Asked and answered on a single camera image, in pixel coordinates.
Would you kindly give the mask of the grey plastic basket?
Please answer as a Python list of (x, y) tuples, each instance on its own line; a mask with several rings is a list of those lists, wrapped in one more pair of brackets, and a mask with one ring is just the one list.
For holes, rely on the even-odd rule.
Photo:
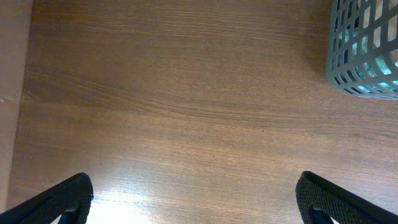
[(397, 100), (397, 0), (334, 0), (326, 77), (360, 98)]

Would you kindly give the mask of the teal wet wipes pack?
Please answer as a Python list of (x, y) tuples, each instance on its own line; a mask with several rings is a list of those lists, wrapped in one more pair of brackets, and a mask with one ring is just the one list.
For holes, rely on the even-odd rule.
[(368, 35), (332, 39), (326, 77), (344, 94), (360, 98), (397, 99), (397, 39), (376, 45)]

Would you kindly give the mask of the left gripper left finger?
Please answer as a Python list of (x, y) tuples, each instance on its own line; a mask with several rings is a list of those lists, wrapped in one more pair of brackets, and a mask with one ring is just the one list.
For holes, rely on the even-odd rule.
[(78, 173), (1, 214), (1, 223), (85, 224), (93, 200), (93, 186), (86, 173)]

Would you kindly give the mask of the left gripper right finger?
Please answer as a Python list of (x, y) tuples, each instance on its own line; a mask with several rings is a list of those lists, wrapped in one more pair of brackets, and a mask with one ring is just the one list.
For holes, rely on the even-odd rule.
[(295, 193), (305, 224), (397, 223), (396, 214), (310, 171), (302, 172)]

